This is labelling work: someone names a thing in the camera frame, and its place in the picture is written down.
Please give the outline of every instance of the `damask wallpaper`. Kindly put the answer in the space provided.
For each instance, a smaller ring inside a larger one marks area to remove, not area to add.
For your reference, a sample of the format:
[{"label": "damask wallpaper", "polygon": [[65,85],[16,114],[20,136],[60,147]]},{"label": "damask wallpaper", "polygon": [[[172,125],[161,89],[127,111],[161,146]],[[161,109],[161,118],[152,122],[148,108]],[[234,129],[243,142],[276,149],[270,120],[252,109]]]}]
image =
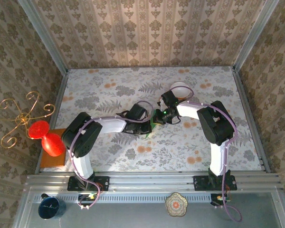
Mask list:
[{"label": "damask wallpaper", "polygon": [[33,0],[67,68],[231,66],[265,0]]},{"label": "damask wallpaper", "polygon": [[[37,90],[41,102],[33,115],[44,114],[43,105],[55,103],[62,76],[41,42],[32,24],[16,0],[0,0],[0,102],[15,98],[22,109],[32,103],[25,95]],[[15,106],[0,110],[0,118],[17,115]],[[0,140],[15,127],[12,122],[0,123]],[[27,174],[33,174],[38,162],[40,145],[26,138],[18,128],[12,136],[17,144],[12,149],[0,145],[0,228],[10,227],[22,195]]]},{"label": "damask wallpaper", "polygon": [[241,75],[265,152],[285,188],[285,0],[279,1]]}]

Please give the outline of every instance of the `wooden block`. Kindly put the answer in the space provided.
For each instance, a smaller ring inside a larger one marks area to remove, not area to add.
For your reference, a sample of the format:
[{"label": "wooden block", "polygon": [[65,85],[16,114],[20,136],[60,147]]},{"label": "wooden block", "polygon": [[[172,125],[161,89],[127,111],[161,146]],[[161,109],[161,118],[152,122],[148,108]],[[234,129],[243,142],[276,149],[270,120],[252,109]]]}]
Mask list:
[{"label": "wooden block", "polygon": [[[53,129],[49,130],[48,133],[58,134],[60,137],[65,129]],[[66,152],[62,153],[57,157],[50,156],[45,150],[42,152],[40,168],[51,168],[51,167],[59,167],[64,166],[66,161]]]}]

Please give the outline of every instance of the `blue mug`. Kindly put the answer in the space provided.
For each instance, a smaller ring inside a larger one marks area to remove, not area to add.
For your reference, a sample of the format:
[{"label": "blue mug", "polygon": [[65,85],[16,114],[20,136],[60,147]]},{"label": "blue mug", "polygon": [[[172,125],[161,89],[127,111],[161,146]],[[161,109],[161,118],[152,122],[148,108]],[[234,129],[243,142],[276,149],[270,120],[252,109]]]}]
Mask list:
[{"label": "blue mug", "polygon": [[58,219],[65,213],[67,206],[63,200],[45,193],[41,197],[43,200],[39,205],[38,214],[42,219]]}]

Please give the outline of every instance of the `decorative plate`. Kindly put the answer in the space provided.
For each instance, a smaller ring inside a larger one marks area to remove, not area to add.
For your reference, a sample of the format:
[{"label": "decorative plate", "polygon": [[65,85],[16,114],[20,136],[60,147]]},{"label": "decorative plate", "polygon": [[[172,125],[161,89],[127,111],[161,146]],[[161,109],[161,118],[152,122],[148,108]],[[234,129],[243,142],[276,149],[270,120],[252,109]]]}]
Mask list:
[{"label": "decorative plate", "polygon": [[173,217],[182,217],[187,212],[188,202],[185,197],[177,192],[170,195],[165,204],[169,215]]}]

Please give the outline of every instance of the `floral fabric surface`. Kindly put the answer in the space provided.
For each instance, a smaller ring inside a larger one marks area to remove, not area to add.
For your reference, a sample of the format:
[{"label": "floral fabric surface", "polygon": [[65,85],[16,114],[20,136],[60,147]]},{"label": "floral fabric surface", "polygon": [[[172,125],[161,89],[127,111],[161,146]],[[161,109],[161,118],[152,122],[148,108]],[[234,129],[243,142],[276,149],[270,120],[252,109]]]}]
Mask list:
[{"label": "floral fabric surface", "polygon": [[[111,116],[140,100],[157,108],[160,96],[173,83],[184,82],[194,90],[192,101],[210,104],[220,100],[236,123],[239,138],[229,148],[229,168],[261,169],[231,67],[77,69],[68,76],[56,128],[67,128],[80,112]],[[95,171],[205,171],[211,159],[200,122],[189,117],[182,117],[176,125],[156,126],[148,137],[101,134],[90,158]],[[67,156],[64,167],[43,171],[69,170]]]}]

